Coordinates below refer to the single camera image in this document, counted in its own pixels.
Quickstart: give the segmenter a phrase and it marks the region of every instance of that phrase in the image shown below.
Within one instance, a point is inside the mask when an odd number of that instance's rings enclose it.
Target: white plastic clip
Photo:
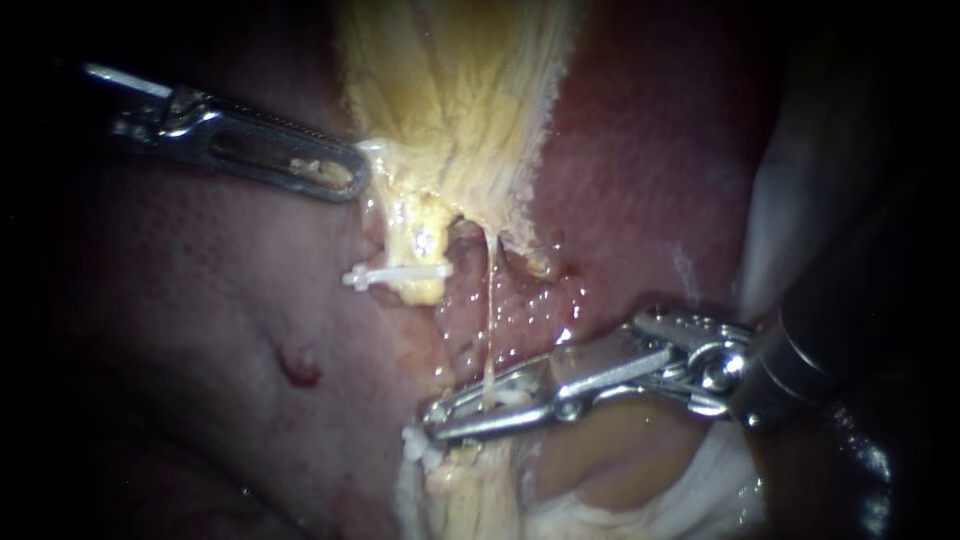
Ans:
[[[419,281],[422,279],[445,279],[453,275],[453,265],[433,264],[419,266],[388,266],[367,268],[364,263],[353,265],[353,271],[343,275],[343,284],[357,292],[366,291],[374,283]]]

